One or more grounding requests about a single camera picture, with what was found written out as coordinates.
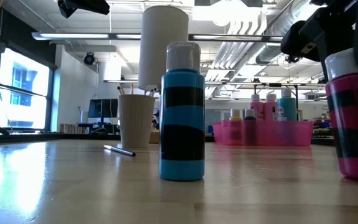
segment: blue bottle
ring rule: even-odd
[[[205,79],[200,75],[200,47],[174,42],[167,47],[162,77],[160,176],[193,181],[204,176]]]
[[[291,97],[291,90],[281,90],[281,98],[277,100],[279,121],[296,121],[296,99]]]

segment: pink plastic basket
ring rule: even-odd
[[[309,146],[312,121],[220,121],[216,144],[227,146]]]

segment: table surface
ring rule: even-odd
[[[206,144],[197,182],[158,177],[158,145],[128,157],[103,144],[0,145],[0,223],[358,223],[358,182],[333,147]]]

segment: white cap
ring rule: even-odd
[[[260,100],[259,94],[253,94],[253,95],[251,96],[251,100],[252,100],[252,101],[259,101],[259,100]]]
[[[246,109],[246,118],[254,118],[255,110],[254,109]]]
[[[291,90],[290,89],[283,89],[281,90],[281,97],[291,97]]]
[[[328,56],[325,60],[328,81],[341,75],[358,73],[358,65],[354,60],[353,48]]]
[[[173,42],[167,47],[167,71],[191,69],[200,72],[200,46],[192,42]]]
[[[275,101],[276,100],[276,94],[269,93],[268,95],[266,95],[266,100],[267,101]]]
[[[233,118],[239,118],[241,111],[239,109],[231,109],[230,116]]]

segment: glass window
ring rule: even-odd
[[[31,96],[11,90],[0,89],[0,126],[10,128],[45,127],[47,99],[42,96]]]
[[[11,49],[1,55],[0,83],[46,96],[49,68]]]

